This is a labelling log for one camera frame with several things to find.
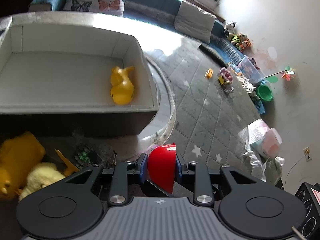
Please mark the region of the clear keychain with purple strap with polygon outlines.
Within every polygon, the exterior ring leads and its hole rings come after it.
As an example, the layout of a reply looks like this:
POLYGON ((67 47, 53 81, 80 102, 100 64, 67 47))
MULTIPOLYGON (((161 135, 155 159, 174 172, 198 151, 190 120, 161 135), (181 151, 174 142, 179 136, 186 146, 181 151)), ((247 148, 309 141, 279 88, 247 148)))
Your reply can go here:
POLYGON ((93 143, 89 140, 80 140, 75 143, 72 155, 74 165, 80 170, 93 164, 100 164, 103 168, 114 168, 117 154, 106 143, 93 143))

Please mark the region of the yellow plush chick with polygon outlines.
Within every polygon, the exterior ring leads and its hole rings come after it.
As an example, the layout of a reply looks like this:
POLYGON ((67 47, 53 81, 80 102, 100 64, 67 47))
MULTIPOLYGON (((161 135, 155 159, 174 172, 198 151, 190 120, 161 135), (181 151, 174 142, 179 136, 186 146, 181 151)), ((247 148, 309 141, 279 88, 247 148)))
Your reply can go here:
POLYGON ((65 179, 65 176, 58 171, 54 163, 39 163, 35 165, 27 176, 27 183, 20 193, 19 202, 26 196, 62 179, 65 179))

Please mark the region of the large orange rubber duck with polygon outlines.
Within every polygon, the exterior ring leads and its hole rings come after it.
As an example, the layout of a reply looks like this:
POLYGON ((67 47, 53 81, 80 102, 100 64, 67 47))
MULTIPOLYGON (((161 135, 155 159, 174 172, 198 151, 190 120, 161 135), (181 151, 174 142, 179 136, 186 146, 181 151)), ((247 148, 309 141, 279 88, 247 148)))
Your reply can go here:
POLYGON ((26 185, 28 173, 41 162, 45 149, 29 132, 1 144, 1 201, 11 201, 26 185))

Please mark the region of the small yellow rubber duck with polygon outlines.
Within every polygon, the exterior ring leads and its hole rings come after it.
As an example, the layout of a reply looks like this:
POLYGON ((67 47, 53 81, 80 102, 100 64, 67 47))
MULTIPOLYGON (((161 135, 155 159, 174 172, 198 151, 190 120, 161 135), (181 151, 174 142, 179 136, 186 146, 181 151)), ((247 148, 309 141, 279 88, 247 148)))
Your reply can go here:
POLYGON ((129 74, 135 70, 134 66, 119 68, 118 66, 111 69, 111 90, 110 94, 113 101, 118 105, 129 104, 134 95, 134 85, 132 84, 129 74))

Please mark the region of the grey quilted star mat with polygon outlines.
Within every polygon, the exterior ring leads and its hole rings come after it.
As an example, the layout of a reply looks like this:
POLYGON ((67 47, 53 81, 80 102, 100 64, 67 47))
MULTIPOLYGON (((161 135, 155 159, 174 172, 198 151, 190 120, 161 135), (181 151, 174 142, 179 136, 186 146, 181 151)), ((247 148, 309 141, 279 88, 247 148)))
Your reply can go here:
POLYGON ((250 173, 244 129, 260 116, 239 82, 233 81, 234 89, 227 94, 217 76, 206 78, 208 69, 217 73, 220 67, 189 38, 182 38, 169 55, 162 49, 147 55, 174 93, 176 122, 167 143, 174 142, 186 162, 199 161, 209 168, 228 164, 250 173))

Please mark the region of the pink white plastic bag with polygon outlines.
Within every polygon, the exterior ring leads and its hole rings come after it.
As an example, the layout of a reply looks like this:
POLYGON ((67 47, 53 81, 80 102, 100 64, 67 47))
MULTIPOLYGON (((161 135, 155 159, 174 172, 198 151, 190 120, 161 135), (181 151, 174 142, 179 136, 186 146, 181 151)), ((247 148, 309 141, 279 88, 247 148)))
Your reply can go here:
POLYGON ((238 136, 248 151, 254 151, 266 159, 274 159, 279 155, 282 138, 275 128, 270 128, 262 119, 246 126, 238 136))

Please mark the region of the small orange toy on floor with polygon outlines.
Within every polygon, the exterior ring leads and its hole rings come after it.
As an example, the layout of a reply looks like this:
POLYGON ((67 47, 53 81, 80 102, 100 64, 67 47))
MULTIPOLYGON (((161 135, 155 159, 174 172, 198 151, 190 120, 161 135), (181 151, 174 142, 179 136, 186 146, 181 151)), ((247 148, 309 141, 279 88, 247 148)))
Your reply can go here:
POLYGON ((204 77, 210 79, 210 78, 212 78, 212 76, 213 76, 213 70, 212 70, 212 68, 209 68, 209 69, 206 71, 204 77))

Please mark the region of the pink toy cluster on floor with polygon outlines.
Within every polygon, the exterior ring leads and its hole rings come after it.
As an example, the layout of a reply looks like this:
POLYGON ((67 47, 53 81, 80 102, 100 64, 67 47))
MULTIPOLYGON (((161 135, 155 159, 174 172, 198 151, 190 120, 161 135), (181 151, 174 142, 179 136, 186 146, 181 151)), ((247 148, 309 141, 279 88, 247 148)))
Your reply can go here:
POLYGON ((223 67, 220 69, 218 73, 218 81, 226 93, 231 93, 234 90, 233 77, 227 68, 223 67))

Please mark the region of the green plastic basin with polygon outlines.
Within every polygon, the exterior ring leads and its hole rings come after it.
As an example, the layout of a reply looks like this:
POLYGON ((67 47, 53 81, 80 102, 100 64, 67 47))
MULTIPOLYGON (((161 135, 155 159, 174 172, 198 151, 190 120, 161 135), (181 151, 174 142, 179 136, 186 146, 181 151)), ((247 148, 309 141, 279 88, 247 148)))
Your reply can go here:
POLYGON ((256 93, 261 101, 270 102, 273 100, 272 90, 267 85, 259 85, 256 89, 256 93))

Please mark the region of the clear plastic storage bin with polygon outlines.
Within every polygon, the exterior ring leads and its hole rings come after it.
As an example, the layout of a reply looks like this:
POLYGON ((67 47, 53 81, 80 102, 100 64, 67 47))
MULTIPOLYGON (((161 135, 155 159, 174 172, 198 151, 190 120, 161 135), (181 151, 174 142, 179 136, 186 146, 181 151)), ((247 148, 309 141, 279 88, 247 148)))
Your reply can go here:
POLYGON ((249 79, 252 85, 258 86, 261 84, 263 80, 262 73, 254 66, 246 55, 238 64, 238 68, 241 70, 242 75, 249 79))

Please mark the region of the black white cardboard box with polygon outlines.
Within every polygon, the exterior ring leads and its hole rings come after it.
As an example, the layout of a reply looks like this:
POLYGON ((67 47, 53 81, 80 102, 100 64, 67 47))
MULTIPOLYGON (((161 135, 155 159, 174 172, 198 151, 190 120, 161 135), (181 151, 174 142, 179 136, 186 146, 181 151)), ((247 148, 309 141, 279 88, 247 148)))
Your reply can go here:
POLYGON ((139 134, 159 109, 138 40, 87 25, 1 21, 1 137, 139 134), (116 104, 111 69, 134 66, 132 101, 116 104))

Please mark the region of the pile of plush toys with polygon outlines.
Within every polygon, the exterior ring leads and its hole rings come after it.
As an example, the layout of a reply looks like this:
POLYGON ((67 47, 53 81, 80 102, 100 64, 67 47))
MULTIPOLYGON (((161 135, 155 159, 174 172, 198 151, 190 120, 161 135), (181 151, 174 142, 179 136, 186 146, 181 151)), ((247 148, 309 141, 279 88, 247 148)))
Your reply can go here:
POLYGON ((224 35, 225 38, 231 42, 233 46, 240 52, 243 52, 245 49, 249 48, 252 45, 252 42, 249 40, 248 36, 243 33, 235 33, 236 22, 229 22, 224 26, 224 35))

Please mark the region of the grey sofa cushion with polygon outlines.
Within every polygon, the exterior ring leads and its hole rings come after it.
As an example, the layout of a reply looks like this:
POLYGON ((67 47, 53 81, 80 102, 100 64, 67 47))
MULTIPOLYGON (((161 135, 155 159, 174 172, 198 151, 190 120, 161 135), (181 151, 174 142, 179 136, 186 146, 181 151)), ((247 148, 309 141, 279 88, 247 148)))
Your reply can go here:
POLYGON ((185 35, 209 44, 215 20, 216 16, 210 12, 182 1, 175 17, 174 27, 185 35))

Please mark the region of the dark blue sofa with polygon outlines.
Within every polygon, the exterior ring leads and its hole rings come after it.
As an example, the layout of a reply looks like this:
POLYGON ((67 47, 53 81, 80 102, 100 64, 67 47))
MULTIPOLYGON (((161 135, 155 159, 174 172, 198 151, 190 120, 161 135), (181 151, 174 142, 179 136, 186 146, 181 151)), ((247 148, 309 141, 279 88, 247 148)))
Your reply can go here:
MULTIPOLYGON (((118 12, 123 12, 124 17, 174 31, 174 23, 182 2, 183 0, 120 0, 118 12)), ((67 0, 33 0, 29 10, 59 11, 66 3, 67 0)), ((218 19, 213 24, 209 45, 217 50, 227 62, 239 64, 245 57, 227 41, 225 26, 218 19)))

